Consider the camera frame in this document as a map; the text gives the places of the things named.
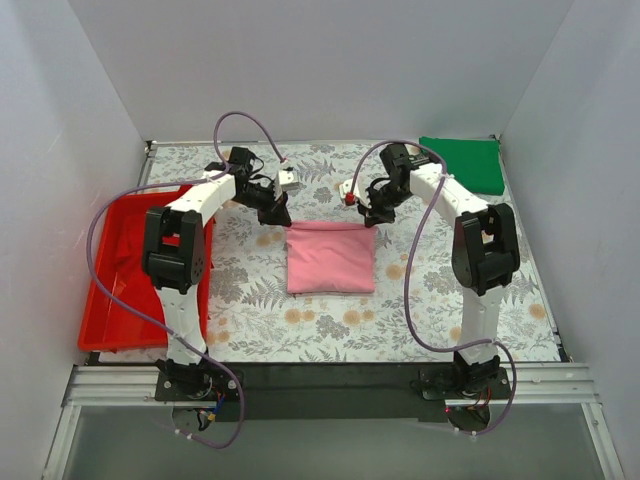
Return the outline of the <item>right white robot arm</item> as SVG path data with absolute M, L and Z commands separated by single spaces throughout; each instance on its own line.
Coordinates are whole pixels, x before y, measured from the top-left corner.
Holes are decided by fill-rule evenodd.
M 393 223 L 396 208 L 416 196 L 453 230 L 451 268 L 463 289 L 461 333 L 457 345 L 447 350 L 451 365 L 423 383 L 469 398 L 486 393 L 499 378 L 500 357 L 507 351 L 497 339 L 500 304 L 521 262 L 514 211 L 471 193 L 428 147 L 417 154 L 400 140 L 383 140 L 374 147 L 385 177 L 361 189 L 354 176 L 344 195 L 355 199 L 365 226 Z

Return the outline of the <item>pink t shirt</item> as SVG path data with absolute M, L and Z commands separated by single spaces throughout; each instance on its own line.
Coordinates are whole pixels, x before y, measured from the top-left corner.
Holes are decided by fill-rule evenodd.
M 285 232 L 290 294 L 375 291 L 375 227 L 301 221 L 287 227 Z

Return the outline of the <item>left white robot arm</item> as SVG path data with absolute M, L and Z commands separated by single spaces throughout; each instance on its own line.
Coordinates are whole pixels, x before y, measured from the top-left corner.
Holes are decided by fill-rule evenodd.
M 273 178 L 255 164 L 261 159 L 244 147 L 231 149 L 225 162 L 212 162 L 201 183 L 176 200 L 146 212 L 142 268 L 157 294 L 169 329 L 167 358 L 157 363 L 172 386 L 193 400 L 214 387 L 213 368 L 200 325 L 198 288 L 209 268 L 211 242 L 205 226 L 224 203 L 234 201 L 257 212 L 262 225 L 289 227 L 287 191 L 298 183 L 291 167 Z

